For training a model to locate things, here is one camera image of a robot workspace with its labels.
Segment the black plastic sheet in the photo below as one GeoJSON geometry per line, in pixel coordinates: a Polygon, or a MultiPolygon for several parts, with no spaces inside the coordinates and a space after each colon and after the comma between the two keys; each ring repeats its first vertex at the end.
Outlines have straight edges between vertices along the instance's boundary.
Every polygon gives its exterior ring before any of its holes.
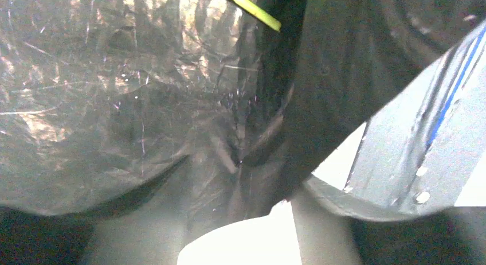
{"type": "MultiPolygon", "coordinates": [[[[0,18],[0,205],[83,213],[166,182],[181,161],[192,166],[176,170],[185,181],[175,185],[194,206],[228,206],[222,199],[243,201],[232,197],[238,187],[252,190],[240,184],[240,161],[265,145],[269,125],[278,130],[282,94],[259,100],[268,28],[241,9],[226,0],[0,0],[0,18]]],[[[287,44],[298,33],[274,38],[287,44]]]]}

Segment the blue stripe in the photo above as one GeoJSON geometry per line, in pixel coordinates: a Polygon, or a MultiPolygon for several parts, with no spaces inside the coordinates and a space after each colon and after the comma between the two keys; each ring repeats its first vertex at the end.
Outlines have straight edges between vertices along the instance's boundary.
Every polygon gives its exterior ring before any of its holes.
{"type": "Polygon", "coordinates": [[[464,79],[464,76],[466,75],[466,71],[471,64],[471,61],[472,61],[474,55],[476,54],[476,51],[479,48],[479,45],[480,45],[485,33],[486,33],[486,27],[481,31],[481,34],[478,36],[477,41],[476,41],[476,45],[474,45],[474,48],[472,49],[472,52],[468,57],[466,65],[464,66],[464,69],[461,72],[461,75],[459,76],[457,84],[456,84],[456,86],[454,86],[454,89],[452,90],[451,95],[447,99],[447,102],[445,103],[444,108],[441,111],[440,117],[439,117],[436,125],[434,126],[434,130],[430,135],[429,141],[427,142],[428,146],[430,146],[434,142],[434,140],[436,139],[437,132],[438,132],[440,126],[442,125],[442,122],[444,121],[445,114],[450,109],[450,105],[452,103],[452,100],[454,99],[454,95],[456,94],[457,90],[459,89],[459,86],[461,85],[461,83],[464,79]]]}

